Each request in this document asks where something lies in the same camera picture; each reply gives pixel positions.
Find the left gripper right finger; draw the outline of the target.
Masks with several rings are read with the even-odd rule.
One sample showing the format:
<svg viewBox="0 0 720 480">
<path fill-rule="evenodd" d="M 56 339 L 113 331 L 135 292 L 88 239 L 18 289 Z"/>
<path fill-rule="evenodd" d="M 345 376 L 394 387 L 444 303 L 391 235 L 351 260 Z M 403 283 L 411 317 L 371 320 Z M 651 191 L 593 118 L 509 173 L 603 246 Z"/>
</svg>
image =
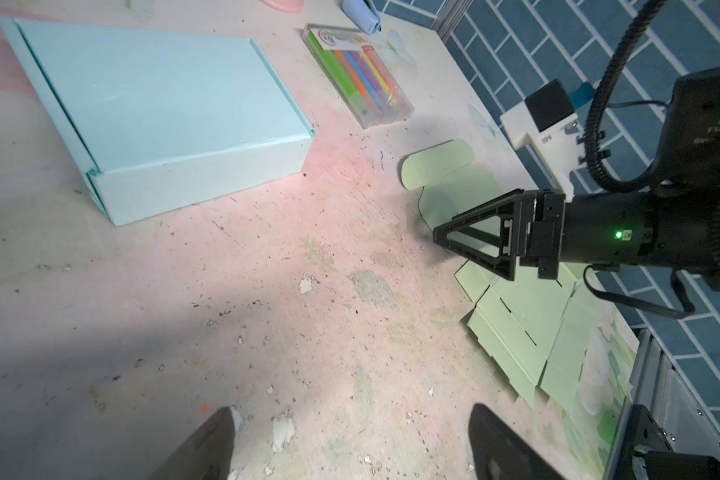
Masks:
<svg viewBox="0 0 720 480">
<path fill-rule="evenodd" d="M 562 479 L 536 451 L 486 405 L 475 404 L 468 422 L 476 477 Z"/>
</svg>

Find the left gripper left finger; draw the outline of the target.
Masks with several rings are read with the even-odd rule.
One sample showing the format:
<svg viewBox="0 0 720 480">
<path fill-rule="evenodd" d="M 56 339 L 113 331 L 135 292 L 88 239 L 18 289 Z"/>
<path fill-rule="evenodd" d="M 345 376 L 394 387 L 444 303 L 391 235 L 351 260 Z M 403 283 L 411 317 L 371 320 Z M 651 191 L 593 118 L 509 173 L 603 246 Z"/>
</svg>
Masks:
<svg viewBox="0 0 720 480">
<path fill-rule="evenodd" d="M 227 479 L 235 443 L 230 407 L 218 409 L 148 479 Z"/>
</svg>

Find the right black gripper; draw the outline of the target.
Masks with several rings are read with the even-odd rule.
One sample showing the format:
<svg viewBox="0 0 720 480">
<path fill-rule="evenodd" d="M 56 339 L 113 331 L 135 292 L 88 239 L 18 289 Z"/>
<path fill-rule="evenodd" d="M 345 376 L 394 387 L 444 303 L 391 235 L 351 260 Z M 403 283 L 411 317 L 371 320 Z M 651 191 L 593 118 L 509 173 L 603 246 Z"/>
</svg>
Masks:
<svg viewBox="0 0 720 480">
<path fill-rule="evenodd" d="M 541 279 L 555 280 L 561 263 L 638 265 L 658 249 L 660 203 L 649 193 L 579 195 L 537 191 L 522 208 L 512 190 L 454 216 L 433 231 L 434 242 L 478 266 L 515 280 L 517 258 Z M 519 254 L 520 233 L 522 249 Z"/>
</svg>

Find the light green paper box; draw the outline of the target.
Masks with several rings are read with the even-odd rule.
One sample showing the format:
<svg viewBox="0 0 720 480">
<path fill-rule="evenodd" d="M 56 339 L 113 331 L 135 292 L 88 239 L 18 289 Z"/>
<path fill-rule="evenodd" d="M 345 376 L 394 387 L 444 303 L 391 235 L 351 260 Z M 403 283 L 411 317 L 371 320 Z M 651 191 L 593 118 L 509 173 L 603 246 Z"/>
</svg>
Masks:
<svg viewBox="0 0 720 480">
<path fill-rule="evenodd" d="M 431 228 L 502 192 L 463 140 L 409 155 L 401 181 L 408 190 L 421 190 L 419 211 Z M 593 330 L 611 322 L 613 307 L 596 299 L 568 266 L 554 281 L 528 267 L 508 281 L 467 262 L 455 277 L 476 304 L 469 328 L 520 397 L 532 404 L 543 390 L 568 413 L 599 411 L 595 390 L 607 380 L 603 374 L 586 377 L 584 363 Z"/>
</svg>

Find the light blue paper box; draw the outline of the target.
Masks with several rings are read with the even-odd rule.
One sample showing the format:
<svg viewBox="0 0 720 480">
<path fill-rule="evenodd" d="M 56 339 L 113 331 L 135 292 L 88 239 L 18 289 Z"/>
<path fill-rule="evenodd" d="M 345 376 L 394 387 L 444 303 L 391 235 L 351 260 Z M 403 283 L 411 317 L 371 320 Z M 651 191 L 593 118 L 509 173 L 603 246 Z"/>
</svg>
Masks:
<svg viewBox="0 0 720 480">
<path fill-rule="evenodd" d="M 314 128 L 252 39 L 6 15 L 0 28 L 115 225 L 302 170 Z"/>
</svg>

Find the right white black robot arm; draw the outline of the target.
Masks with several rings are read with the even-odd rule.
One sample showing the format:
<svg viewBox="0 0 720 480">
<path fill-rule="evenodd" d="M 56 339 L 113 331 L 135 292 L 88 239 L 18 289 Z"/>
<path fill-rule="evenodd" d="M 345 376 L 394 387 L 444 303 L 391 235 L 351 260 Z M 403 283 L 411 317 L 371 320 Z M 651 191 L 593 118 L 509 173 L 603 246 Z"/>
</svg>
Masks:
<svg viewBox="0 0 720 480">
<path fill-rule="evenodd" d="M 720 291 L 720 67 L 679 78 L 645 185 L 566 200 L 513 190 L 456 215 L 435 242 L 500 277 L 555 279 L 563 263 L 656 266 Z"/>
</svg>

